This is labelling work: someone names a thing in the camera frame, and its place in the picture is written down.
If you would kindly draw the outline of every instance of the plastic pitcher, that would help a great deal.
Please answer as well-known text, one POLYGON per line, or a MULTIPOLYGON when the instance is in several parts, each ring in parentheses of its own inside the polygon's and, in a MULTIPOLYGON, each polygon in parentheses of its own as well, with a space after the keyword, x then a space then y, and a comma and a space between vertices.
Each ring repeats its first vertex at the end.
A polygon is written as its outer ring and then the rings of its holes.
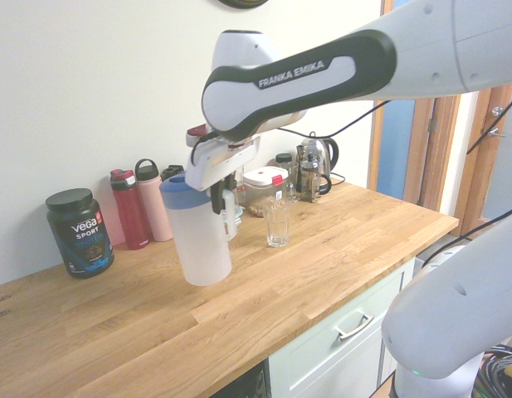
POLYGON ((225 279, 232 271, 228 241, 236 234, 233 194, 224 191, 226 212, 218 215, 206 192, 191 188, 185 174, 162 182, 160 191, 185 279, 196 286, 225 279))

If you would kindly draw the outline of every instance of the wall clock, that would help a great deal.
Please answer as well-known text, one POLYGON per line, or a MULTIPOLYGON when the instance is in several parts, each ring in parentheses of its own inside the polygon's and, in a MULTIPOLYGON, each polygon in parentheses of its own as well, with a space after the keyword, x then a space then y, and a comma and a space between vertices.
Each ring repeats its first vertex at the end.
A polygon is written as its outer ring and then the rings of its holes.
POLYGON ((259 7, 261 4, 267 2, 268 0, 219 0, 223 2, 227 6, 234 8, 255 8, 259 7))

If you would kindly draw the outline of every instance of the blue pitcher lid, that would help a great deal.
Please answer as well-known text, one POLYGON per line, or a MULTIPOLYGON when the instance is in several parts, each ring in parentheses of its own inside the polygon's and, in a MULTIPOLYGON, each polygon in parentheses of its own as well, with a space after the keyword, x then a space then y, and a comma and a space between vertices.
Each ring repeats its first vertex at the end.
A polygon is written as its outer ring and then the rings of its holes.
POLYGON ((193 209, 211 201, 205 191, 200 192, 186 183, 185 172, 172 176, 159 186, 163 203, 168 209, 193 209))

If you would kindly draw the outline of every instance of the door hinge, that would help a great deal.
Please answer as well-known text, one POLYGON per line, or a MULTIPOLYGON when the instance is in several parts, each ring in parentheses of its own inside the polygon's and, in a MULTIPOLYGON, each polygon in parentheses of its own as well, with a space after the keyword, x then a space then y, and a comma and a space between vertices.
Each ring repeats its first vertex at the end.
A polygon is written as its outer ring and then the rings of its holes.
POLYGON ((429 133, 434 133, 436 131, 436 119, 429 119, 429 124, 427 125, 427 131, 429 133))

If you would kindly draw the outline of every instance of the drinking glass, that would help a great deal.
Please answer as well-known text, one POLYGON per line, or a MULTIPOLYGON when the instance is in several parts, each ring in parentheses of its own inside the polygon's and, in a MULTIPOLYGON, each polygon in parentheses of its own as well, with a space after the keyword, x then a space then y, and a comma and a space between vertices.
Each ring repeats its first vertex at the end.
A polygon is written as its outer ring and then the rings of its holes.
POLYGON ((289 242, 290 202, 269 198, 263 203, 266 222, 266 241, 270 246, 281 247, 289 242))

